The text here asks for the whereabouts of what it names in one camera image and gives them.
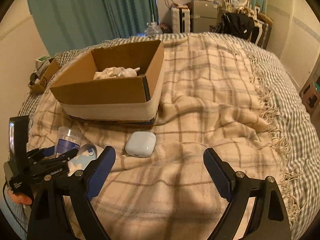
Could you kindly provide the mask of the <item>person's left hand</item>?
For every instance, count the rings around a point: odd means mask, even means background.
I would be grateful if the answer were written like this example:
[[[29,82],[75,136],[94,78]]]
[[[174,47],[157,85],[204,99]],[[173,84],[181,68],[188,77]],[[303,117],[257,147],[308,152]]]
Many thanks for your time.
[[[31,205],[33,202],[27,195],[23,193],[13,193],[10,189],[8,189],[8,196],[16,204]]]

